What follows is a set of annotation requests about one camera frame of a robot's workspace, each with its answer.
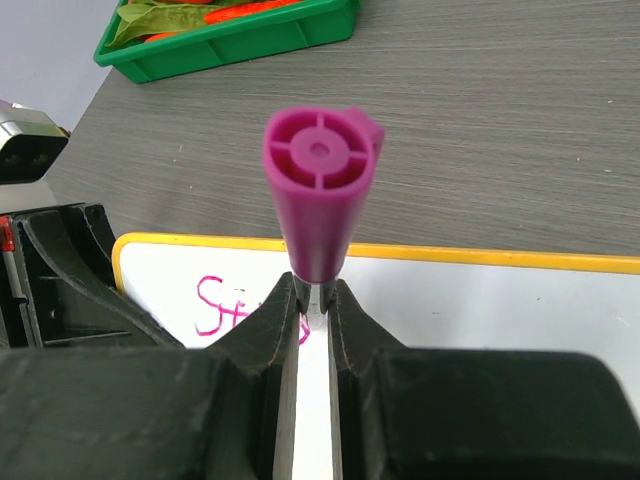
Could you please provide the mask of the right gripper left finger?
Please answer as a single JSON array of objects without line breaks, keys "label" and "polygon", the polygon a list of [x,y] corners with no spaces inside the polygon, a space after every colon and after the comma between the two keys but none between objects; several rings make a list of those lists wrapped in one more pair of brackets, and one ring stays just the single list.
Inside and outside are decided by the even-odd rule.
[{"label": "right gripper left finger", "polygon": [[204,349],[1,356],[5,479],[288,479],[298,313],[290,274]]}]

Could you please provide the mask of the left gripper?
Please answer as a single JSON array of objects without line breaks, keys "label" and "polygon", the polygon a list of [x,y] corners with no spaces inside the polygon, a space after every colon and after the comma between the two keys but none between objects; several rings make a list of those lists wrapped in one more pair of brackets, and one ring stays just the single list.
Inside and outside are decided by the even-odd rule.
[{"label": "left gripper", "polygon": [[116,290],[104,207],[75,203],[1,215],[1,325],[11,347],[177,347]]}]

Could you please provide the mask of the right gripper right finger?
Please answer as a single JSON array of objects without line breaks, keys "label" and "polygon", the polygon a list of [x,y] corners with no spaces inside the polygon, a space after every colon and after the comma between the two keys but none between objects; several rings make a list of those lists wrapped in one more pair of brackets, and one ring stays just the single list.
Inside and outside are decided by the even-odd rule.
[{"label": "right gripper right finger", "polygon": [[635,479],[639,425],[578,352],[411,348],[346,282],[328,310],[338,479]]}]

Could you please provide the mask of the yellow framed whiteboard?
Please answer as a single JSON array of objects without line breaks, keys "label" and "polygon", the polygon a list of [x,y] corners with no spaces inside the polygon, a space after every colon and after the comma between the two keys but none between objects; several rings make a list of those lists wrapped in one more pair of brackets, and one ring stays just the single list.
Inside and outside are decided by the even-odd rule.
[{"label": "yellow framed whiteboard", "polygon": [[[355,244],[340,281],[411,348],[578,352],[619,381],[639,425],[635,257]],[[334,475],[328,317],[301,320],[294,477]]]}]

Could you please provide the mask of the pink capped marker pen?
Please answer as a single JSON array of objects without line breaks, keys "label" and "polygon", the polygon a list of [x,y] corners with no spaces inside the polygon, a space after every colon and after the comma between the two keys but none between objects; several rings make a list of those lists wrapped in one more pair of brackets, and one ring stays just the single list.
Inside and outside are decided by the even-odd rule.
[{"label": "pink capped marker pen", "polygon": [[274,113],[262,165],[306,312],[313,286],[326,310],[362,215],[385,130],[363,109],[297,106]]}]

